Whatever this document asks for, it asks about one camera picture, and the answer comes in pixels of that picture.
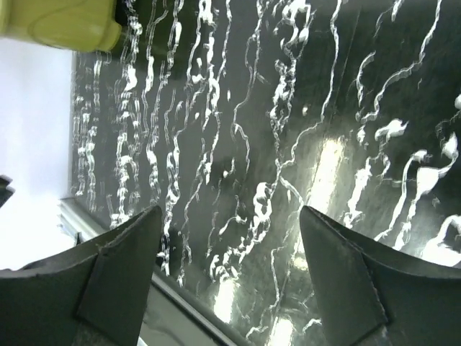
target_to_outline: yellow container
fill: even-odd
[[[0,35],[81,52],[110,51],[122,33],[115,0],[0,0]]]

